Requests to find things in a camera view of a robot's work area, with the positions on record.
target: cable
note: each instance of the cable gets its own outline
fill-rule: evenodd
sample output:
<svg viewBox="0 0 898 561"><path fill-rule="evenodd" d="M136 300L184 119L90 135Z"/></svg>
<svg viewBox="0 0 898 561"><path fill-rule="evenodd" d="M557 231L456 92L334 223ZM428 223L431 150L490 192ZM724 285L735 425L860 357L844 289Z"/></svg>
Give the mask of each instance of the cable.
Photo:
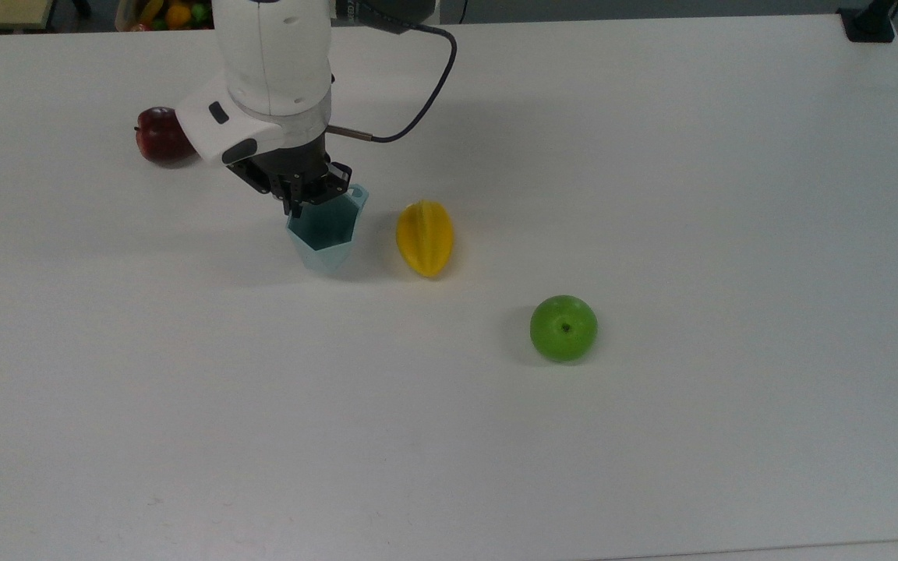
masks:
<svg viewBox="0 0 898 561"><path fill-rule="evenodd" d="M396 141L396 139L402 139L405 135L411 132L411 129L414 129L415 125L421 121L421 117L424 117L428 110L431 109L432 104L435 103L435 98L438 97L439 92L442 91L442 86L446 83L446 78L449 78L449 72L452 71L452 65L456 62L456 38L452 36L452 33L449 33L445 29L440 29L438 27L429 27L427 25L421 23L410 23L410 22L402 22L398 21L400 25L403 27L413 29L415 31L421 31L423 33L430 33L432 35L440 35L449 40L449 45L452 46L452 50L449 52L449 61L446 62L445 70L442 71L442 76L439 78L439 83L435 85L435 89L432 90L430 96L428 96L428 100L425 102L425 105L421 107L421 111L418 111L418 114L414 116L413 120L407 124L407 127L404 127L401 132L397 132L396 135L392 135L389 137L375 137L370 134L370 132L356 131L354 129L346 129L345 127L338 127L338 125L328 125L325 129L325 132L330 132L332 135L339 135L342 137L348 137L350 139L360 139L361 141L367 142L375 142L375 143L391 143Z"/></svg>
<svg viewBox="0 0 898 561"><path fill-rule="evenodd" d="M407 127L404 127L404 130L401 132L397 132L396 135L389 137L372 137L370 142L378 142L378 143L389 143L393 142L396 139L403 138L407 132L411 132L411 129L414 128L414 125L417 125L419 121L421 121L421 117L424 117L428 110L432 107L432 104L435 103L435 98L438 97L439 92L442 91L442 86L446 83L446 78L449 78L449 73L452 71L452 65L456 62L456 38L452 36L452 33L449 33L445 29L440 29L437 27L429 27L424 24L409 24L411 29L416 31L421 31L424 33L430 33L432 35L441 35L449 40L449 45L452 46L452 50L449 52L449 61L446 63L445 70L442 71L442 77L439 78L439 83L435 86L435 89L432 90L432 95L428 96L428 100L425 102L425 105L421 107L421 111L418 111L418 114L414 116L414 120L410 121Z"/></svg>

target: hexagonal cup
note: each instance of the hexagonal cup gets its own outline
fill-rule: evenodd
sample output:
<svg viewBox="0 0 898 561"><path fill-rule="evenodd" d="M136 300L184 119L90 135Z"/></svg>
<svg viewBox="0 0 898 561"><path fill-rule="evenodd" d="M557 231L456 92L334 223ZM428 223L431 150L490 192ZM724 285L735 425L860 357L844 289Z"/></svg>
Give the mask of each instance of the hexagonal cup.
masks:
<svg viewBox="0 0 898 561"><path fill-rule="evenodd" d="M299 219L289 217L286 231L303 266L317 273L334 273L352 252L355 225L369 192L352 185L348 192L322 205L306 205Z"/></svg>

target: black stand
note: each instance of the black stand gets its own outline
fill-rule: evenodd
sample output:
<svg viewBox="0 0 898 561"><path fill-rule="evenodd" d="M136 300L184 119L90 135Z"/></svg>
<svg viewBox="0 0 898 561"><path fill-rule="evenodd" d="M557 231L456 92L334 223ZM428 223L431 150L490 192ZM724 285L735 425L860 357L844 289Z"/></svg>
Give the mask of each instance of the black stand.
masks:
<svg viewBox="0 0 898 561"><path fill-rule="evenodd" d="M889 10L896 0L874 0L864 10L840 8L844 33L853 43L892 43L896 32L892 30Z"/></svg>

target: red apple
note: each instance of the red apple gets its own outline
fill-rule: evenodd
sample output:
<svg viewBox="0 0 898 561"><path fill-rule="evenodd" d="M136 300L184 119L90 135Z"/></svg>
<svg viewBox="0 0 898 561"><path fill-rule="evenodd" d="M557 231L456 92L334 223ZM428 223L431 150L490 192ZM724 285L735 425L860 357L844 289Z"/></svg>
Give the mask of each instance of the red apple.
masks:
<svg viewBox="0 0 898 561"><path fill-rule="evenodd" d="M152 107L138 115L136 141L140 155L156 164L174 164L196 153L182 131L175 109Z"/></svg>

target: black cable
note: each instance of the black cable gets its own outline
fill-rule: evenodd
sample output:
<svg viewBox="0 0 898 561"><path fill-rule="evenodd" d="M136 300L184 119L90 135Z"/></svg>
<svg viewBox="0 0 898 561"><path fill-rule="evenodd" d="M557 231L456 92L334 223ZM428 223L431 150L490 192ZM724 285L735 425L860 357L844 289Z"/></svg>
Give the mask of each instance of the black cable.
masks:
<svg viewBox="0 0 898 561"><path fill-rule="evenodd" d="M438 27L429 27L427 25L421 23L409 23L407 27L410 29L414 29L416 31L421 31L424 33L430 33L432 35L441 35L449 40L449 44L452 46L452 50L449 52L449 62L446 63L445 70L442 71L442 77L439 78L439 83L435 86L435 89L432 90L432 95L428 96L428 100L425 102L425 105L421 107L421 111L418 111L418 114L414 117L413 121L404 127L404 130L401 132L397 132L396 135L389 137L370 137L370 142L378 142L378 143L388 143L393 142L396 139L401 139L407 132L411 132L411 129L414 128L414 125L417 125L419 121L421 121L421 117L424 117L428 110L432 107L432 104L435 103L435 98L438 97L439 92L442 91L442 86L446 83L446 78L449 78L449 72L452 71L452 65L456 62L456 38L452 36L452 33L449 33L445 29L440 29Z"/></svg>

